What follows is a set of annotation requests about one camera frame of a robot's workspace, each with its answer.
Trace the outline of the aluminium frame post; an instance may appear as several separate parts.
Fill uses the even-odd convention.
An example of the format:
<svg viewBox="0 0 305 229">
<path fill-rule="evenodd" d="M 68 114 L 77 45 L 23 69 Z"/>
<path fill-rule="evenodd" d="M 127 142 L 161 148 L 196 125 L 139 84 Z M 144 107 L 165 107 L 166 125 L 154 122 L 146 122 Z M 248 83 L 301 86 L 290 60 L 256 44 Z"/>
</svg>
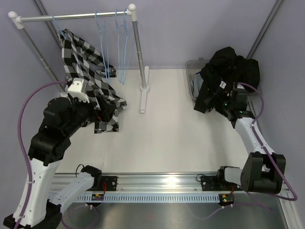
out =
<svg viewBox="0 0 305 229">
<path fill-rule="evenodd" d="M 48 65 L 48 74 L 54 81 L 64 79 L 61 75 L 61 47 L 55 27 L 50 21 L 39 21 L 33 23 L 33 25 L 37 26 L 34 36 L 35 44 Z"/>
<path fill-rule="evenodd" d="M 276 0 L 274 5 L 272 6 L 268 16 L 266 17 L 248 55 L 247 55 L 247 59 L 251 59 L 253 58 L 255 52 L 257 51 L 260 43 L 262 42 L 265 34 L 267 33 L 269 27 L 271 26 L 273 20 L 275 19 L 276 15 L 278 14 L 278 12 L 280 11 L 281 6 L 283 5 L 283 3 L 285 2 L 285 0 Z"/>
</svg>

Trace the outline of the light blue hanger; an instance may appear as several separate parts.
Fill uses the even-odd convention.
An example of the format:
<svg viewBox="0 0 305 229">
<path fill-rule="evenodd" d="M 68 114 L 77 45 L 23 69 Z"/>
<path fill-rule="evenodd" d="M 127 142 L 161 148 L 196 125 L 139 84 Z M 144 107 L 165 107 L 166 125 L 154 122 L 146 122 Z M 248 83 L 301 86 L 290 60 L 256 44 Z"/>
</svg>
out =
<svg viewBox="0 0 305 229">
<path fill-rule="evenodd" d="M 103 25 L 99 24 L 97 11 L 95 11 L 95 20 L 100 34 L 100 47 L 104 65 L 104 73 L 107 83 L 111 82 L 111 68 L 109 64 L 109 36 L 108 36 L 108 23 L 103 22 Z"/>
<path fill-rule="evenodd" d="M 63 32 L 63 30 L 60 28 L 60 26 L 58 25 L 58 23 L 56 22 L 56 19 L 53 15 L 52 16 L 52 20 L 56 26 L 56 28 L 58 29 L 58 32 L 62 35 L 62 37 L 64 38 L 64 40 L 66 40 L 66 36 L 65 36 L 65 33 Z"/>
<path fill-rule="evenodd" d="M 115 11 L 115 23 L 116 23 L 116 30 L 117 30 L 117 51 L 118 51 L 118 70 L 117 75 L 119 78 L 119 82 L 122 81 L 122 70 L 121 70 L 121 51 L 120 51 L 120 34 L 122 25 L 118 22 L 118 10 Z"/>
<path fill-rule="evenodd" d="M 124 85 L 126 83 L 127 71 L 129 68 L 129 60 L 127 59 L 127 51 L 128 51 L 128 43 L 129 43 L 129 34 L 132 31 L 131 28 L 128 27 L 128 23 L 126 17 L 128 16 L 128 10 L 125 9 L 123 13 L 123 48 L 121 55 L 121 77 L 120 82 Z"/>
</svg>

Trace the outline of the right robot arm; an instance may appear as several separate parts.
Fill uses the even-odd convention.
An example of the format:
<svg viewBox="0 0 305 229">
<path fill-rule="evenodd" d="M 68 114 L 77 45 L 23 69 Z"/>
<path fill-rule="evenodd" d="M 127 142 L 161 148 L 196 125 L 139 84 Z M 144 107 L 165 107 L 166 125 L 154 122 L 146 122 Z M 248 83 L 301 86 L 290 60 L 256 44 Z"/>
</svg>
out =
<svg viewBox="0 0 305 229">
<path fill-rule="evenodd" d="M 278 194 L 282 189 L 286 159 L 267 144 L 251 111 L 247 111 L 248 92 L 234 88 L 224 101 L 222 110 L 233 129 L 241 137 L 248 152 L 242 169 L 224 166 L 218 170 L 216 185 L 227 189 L 238 185 L 245 192 Z"/>
</svg>

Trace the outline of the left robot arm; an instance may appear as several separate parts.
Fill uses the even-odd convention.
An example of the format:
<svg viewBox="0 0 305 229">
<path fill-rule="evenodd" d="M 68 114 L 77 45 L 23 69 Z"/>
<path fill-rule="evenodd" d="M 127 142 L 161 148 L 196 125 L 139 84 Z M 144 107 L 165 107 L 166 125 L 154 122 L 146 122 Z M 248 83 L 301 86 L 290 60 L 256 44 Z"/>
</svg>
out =
<svg viewBox="0 0 305 229">
<path fill-rule="evenodd" d="M 55 229 L 67 208 L 85 191 L 105 194 L 117 188 L 117 177 L 104 177 L 98 168 L 85 166 L 70 184 L 49 197 L 52 179 L 71 145 L 70 137 L 99 117 L 90 103 L 63 97 L 49 101 L 43 115 L 26 154 L 31 171 L 20 205 L 3 222 L 10 229 Z"/>
</svg>

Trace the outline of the grey shirt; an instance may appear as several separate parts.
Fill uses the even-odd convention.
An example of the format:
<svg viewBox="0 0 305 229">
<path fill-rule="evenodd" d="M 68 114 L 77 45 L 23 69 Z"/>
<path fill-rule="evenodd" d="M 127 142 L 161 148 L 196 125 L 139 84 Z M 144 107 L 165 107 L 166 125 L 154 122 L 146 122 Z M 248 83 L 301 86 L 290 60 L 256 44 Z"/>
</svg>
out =
<svg viewBox="0 0 305 229">
<path fill-rule="evenodd" d="M 197 73 L 195 74 L 194 79 L 190 81 L 190 83 L 191 83 L 192 95 L 193 95 L 195 98 L 198 97 L 203 82 L 204 82 L 204 80 L 203 80 L 202 76 L 200 75 L 200 72 L 197 72 Z"/>
</svg>

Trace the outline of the white clothes rack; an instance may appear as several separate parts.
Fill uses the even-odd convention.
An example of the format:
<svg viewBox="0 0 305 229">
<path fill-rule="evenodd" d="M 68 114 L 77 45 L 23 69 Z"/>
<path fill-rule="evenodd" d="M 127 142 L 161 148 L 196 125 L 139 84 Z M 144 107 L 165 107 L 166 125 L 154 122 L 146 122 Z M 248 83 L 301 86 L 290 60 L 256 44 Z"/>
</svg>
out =
<svg viewBox="0 0 305 229">
<path fill-rule="evenodd" d="M 59 15 L 59 16 L 51 16 L 51 15 L 42 15 L 37 17 L 21 17 L 16 12 L 10 11 L 8 13 L 8 17 L 12 20 L 18 30 L 24 32 L 26 38 L 30 42 L 30 47 L 34 50 L 37 55 L 38 60 L 42 63 L 43 67 L 46 69 L 51 78 L 55 81 L 58 81 L 58 77 L 52 71 L 50 65 L 47 63 L 40 50 L 27 33 L 24 23 L 25 22 L 40 22 L 40 21 L 59 21 L 59 20 L 72 20 L 72 19 L 85 19 L 85 18 L 98 18 L 98 17 L 117 17 L 117 16 L 129 16 L 132 21 L 132 28 L 135 39 L 136 53 L 138 57 L 139 69 L 140 69 L 140 77 L 141 77 L 141 99 L 140 99 L 140 113 L 144 114 L 146 112 L 147 106 L 147 95 L 150 91 L 150 87 L 148 85 L 149 82 L 149 67 L 144 65 L 143 57 L 142 57 L 142 49 L 140 43 L 140 36 L 138 30 L 138 20 L 136 13 L 135 4 L 130 4 L 127 9 L 123 11 L 115 11 L 115 12 L 100 12 L 100 13 L 85 13 L 85 14 L 71 14 L 71 15 Z"/>
</svg>

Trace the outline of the clear grey plastic bin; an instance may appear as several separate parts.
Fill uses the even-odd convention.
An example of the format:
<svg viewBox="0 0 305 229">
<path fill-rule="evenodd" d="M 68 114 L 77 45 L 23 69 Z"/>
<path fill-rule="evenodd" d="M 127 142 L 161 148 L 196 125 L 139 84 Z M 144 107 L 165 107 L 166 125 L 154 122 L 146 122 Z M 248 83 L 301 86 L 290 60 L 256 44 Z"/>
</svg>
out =
<svg viewBox="0 0 305 229">
<path fill-rule="evenodd" d="M 195 74 L 199 72 L 209 60 L 196 60 L 196 61 L 188 61 L 185 65 L 186 67 L 186 76 L 188 79 L 188 88 L 190 91 L 191 100 L 195 103 L 196 98 L 192 95 L 191 83 L 190 81 L 194 79 Z"/>
</svg>

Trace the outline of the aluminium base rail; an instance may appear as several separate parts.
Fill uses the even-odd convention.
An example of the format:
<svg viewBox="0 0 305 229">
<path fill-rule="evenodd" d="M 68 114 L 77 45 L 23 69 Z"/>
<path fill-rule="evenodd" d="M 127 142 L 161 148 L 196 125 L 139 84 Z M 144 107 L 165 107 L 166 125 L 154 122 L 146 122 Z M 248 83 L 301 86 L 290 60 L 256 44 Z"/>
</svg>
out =
<svg viewBox="0 0 305 229">
<path fill-rule="evenodd" d="M 234 203 L 253 197 L 240 184 L 218 181 L 215 173 L 103 173 L 101 182 L 84 172 L 57 173 L 48 200 L 66 210 L 72 203 Z"/>
</svg>

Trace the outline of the black white checked shirt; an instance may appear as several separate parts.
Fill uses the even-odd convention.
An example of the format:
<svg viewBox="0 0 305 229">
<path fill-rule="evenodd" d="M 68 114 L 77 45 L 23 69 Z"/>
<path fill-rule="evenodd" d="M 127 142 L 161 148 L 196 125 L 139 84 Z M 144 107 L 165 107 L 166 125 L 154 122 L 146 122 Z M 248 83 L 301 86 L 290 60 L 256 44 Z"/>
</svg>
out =
<svg viewBox="0 0 305 229">
<path fill-rule="evenodd" d="M 63 32 L 66 40 L 59 32 L 58 37 L 68 81 L 72 81 L 74 78 L 82 78 L 88 82 L 86 94 L 94 108 L 97 105 L 96 96 L 103 96 L 107 103 L 116 105 L 116 110 L 110 122 L 95 122 L 95 133 L 118 132 L 119 112 L 126 108 L 127 102 L 118 96 L 116 91 L 106 82 L 102 55 L 95 47 L 70 30 L 64 29 Z M 110 65 L 110 68 L 111 77 L 115 77 L 115 68 L 112 65 Z"/>
</svg>

